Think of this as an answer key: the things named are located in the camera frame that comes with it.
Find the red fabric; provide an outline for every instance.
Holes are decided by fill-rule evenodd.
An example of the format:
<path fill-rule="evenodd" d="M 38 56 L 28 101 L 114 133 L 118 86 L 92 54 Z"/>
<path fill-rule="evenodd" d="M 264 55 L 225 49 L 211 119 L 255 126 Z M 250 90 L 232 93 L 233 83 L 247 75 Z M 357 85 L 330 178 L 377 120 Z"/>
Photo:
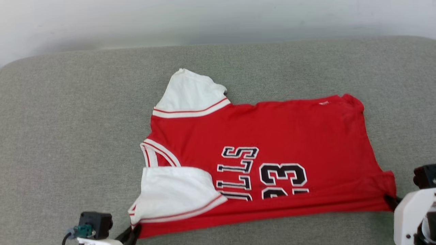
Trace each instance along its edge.
<path fill-rule="evenodd" d="M 199 216 L 164 223 L 143 223 L 140 238 L 265 218 L 332 211 L 389 211 L 384 195 L 396 196 L 392 172 L 378 166 L 369 143 L 362 103 L 351 95 L 315 100 L 262 102 L 228 105 L 212 114 L 191 118 L 152 116 L 148 137 L 171 151 L 182 166 L 198 167 L 217 181 L 250 188 L 216 188 L 250 194 L 252 201 L 230 199 Z M 218 164 L 242 167 L 239 158 L 226 158 L 224 147 L 257 147 L 249 173 L 217 171 Z M 158 157 L 159 165 L 168 162 Z M 274 185 L 261 181 L 263 163 L 295 163 L 303 167 L 306 183 L 293 185 L 296 173 L 279 179 L 270 172 Z M 280 188 L 287 196 L 266 198 L 268 187 Z M 293 189 L 308 193 L 293 194 Z"/>

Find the cable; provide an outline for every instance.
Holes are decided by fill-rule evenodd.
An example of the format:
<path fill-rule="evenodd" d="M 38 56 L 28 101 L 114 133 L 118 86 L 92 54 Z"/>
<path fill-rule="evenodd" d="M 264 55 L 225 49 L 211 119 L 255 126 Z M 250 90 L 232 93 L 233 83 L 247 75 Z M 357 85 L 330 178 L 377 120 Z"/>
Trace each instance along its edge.
<path fill-rule="evenodd" d="M 71 236 L 71 232 L 69 232 L 65 235 L 64 240 L 62 240 L 62 245 L 65 245 L 65 242 L 67 241 L 69 236 Z"/>

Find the white wall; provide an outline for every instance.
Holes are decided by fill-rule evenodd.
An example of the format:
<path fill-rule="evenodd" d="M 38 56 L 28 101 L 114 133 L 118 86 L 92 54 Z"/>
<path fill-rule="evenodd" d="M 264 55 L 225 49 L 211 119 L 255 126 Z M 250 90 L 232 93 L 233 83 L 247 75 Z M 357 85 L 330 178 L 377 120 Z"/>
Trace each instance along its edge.
<path fill-rule="evenodd" d="M 0 0 L 0 67 L 57 51 L 355 35 L 436 38 L 436 0 Z"/>

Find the gray cushion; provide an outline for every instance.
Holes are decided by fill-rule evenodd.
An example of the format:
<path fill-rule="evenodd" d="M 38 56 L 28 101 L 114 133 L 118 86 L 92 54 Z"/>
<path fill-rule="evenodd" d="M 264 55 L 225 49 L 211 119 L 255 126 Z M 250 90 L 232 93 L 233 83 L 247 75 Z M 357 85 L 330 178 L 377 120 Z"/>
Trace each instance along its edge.
<path fill-rule="evenodd" d="M 1 244 L 60 244 L 82 211 L 110 212 L 114 238 L 140 193 L 152 108 L 187 68 L 235 104 L 351 93 L 400 196 L 436 163 L 436 41 L 420 37 L 79 51 L 0 71 Z M 162 235 L 138 244 L 393 244 L 393 214 L 329 213 Z"/>

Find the red jersey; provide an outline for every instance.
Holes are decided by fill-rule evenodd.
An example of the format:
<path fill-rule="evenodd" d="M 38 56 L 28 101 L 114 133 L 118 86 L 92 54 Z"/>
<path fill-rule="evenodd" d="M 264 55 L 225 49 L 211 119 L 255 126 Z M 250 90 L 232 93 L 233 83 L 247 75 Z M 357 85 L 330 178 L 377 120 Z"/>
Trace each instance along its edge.
<path fill-rule="evenodd" d="M 141 238 L 255 219 L 388 211 L 362 103 L 351 95 L 233 105 L 209 77 L 181 69 L 141 144 Z"/>

